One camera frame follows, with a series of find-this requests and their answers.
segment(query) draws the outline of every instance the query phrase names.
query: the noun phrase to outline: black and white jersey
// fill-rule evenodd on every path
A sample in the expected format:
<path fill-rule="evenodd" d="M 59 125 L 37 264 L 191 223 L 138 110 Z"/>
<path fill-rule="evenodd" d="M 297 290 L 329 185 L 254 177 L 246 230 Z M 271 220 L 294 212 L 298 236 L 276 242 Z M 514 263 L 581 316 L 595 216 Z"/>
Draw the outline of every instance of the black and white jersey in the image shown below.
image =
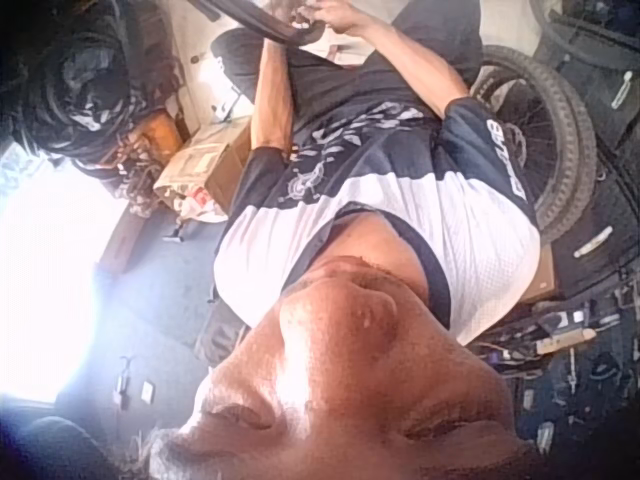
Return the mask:
<path fill-rule="evenodd" d="M 534 211 L 494 116 L 470 98 L 442 122 L 387 102 L 334 117 L 288 163 L 277 149 L 252 152 L 214 264 L 220 297 L 255 327 L 333 224 L 362 211 L 415 250 L 428 306 L 462 344 L 517 303 L 538 266 Z"/>

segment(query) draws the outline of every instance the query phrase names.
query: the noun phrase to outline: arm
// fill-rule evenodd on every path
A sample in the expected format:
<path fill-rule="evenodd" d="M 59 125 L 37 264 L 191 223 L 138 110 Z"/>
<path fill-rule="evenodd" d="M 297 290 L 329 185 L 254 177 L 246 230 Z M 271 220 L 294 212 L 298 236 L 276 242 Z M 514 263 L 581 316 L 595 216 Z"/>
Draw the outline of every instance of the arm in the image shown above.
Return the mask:
<path fill-rule="evenodd" d="M 285 47 L 264 41 L 255 110 L 251 120 L 251 147 L 273 147 L 289 152 L 293 100 Z"/>
<path fill-rule="evenodd" d="M 444 59 L 391 25 L 375 20 L 362 33 L 402 75 L 414 92 L 440 117 L 454 100 L 468 97 L 469 90 Z"/>
<path fill-rule="evenodd" d="M 346 0 L 319 0 L 301 13 L 371 44 L 440 118 L 449 103 L 469 96 L 464 81 L 444 59 Z"/>

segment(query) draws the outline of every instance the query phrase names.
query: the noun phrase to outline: short sleeve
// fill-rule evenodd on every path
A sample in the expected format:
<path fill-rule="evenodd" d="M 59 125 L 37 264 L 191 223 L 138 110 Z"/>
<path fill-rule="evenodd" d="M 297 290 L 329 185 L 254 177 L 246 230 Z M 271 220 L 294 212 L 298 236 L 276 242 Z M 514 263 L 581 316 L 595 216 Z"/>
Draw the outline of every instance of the short sleeve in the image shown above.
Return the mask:
<path fill-rule="evenodd" d="M 502 125 L 480 102 L 464 98 L 447 107 L 435 157 L 436 168 L 453 165 L 465 179 L 487 184 L 535 225 L 531 193 L 520 166 L 512 159 Z"/>
<path fill-rule="evenodd" d="M 232 221 L 247 207 L 262 206 L 286 169 L 282 150 L 271 147 L 253 150 L 233 197 Z"/>

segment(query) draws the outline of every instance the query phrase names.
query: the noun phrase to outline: man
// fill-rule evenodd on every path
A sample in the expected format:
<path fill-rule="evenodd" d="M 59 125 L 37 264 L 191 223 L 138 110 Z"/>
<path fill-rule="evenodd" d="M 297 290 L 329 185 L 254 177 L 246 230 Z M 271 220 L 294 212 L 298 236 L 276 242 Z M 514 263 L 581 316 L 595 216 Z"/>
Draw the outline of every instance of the man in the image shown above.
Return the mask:
<path fill-rule="evenodd" d="M 346 1 L 301 13 L 376 52 L 348 70 L 242 29 L 213 44 L 255 102 L 214 266 L 253 330 L 173 458 L 224 480 L 516 468 L 529 449 L 506 387 L 462 346 L 516 304 L 540 251 L 502 128 L 469 98 L 478 0 L 412 0 L 392 25 Z"/>

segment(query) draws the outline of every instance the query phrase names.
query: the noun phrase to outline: hand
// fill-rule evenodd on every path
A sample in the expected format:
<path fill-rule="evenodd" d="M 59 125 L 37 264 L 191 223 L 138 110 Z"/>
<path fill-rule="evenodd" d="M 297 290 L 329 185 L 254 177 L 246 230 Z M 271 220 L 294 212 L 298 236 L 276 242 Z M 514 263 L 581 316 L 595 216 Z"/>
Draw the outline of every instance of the hand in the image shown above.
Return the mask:
<path fill-rule="evenodd" d="M 310 21 L 322 21 L 336 33 L 361 37 L 365 31 L 379 20 L 358 10 L 349 0 L 316 0 L 298 10 Z"/>
<path fill-rule="evenodd" d="M 270 0 L 268 7 L 278 20 L 291 23 L 295 11 L 304 3 L 303 0 Z"/>

